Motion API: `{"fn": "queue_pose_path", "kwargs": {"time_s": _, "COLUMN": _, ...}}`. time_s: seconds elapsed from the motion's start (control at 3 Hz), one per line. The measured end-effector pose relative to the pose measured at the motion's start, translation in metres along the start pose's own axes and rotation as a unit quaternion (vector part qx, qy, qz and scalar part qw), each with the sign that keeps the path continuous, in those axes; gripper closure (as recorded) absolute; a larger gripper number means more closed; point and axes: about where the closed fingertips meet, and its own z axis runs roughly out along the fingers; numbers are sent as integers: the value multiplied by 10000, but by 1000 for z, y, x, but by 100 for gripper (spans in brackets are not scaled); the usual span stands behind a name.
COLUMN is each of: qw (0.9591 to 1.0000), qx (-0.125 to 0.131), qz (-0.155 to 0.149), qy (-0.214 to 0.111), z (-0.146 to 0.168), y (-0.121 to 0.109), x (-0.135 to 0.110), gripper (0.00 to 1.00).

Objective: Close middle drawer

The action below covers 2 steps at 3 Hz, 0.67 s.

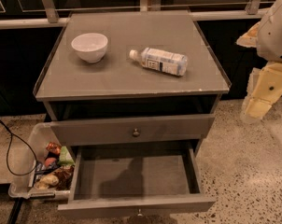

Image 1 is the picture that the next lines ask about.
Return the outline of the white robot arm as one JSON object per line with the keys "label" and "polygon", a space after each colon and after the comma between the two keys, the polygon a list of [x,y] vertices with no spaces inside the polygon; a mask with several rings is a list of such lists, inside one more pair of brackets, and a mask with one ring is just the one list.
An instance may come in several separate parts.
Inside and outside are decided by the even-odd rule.
{"label": "white robot arm", "polygon": [[262,69],[252,69],[242,103],[241,120],[254,123],[262,120],[282,96],[282,0],[276,0],[236,44],[255,48],[258,56],[267,61]]}

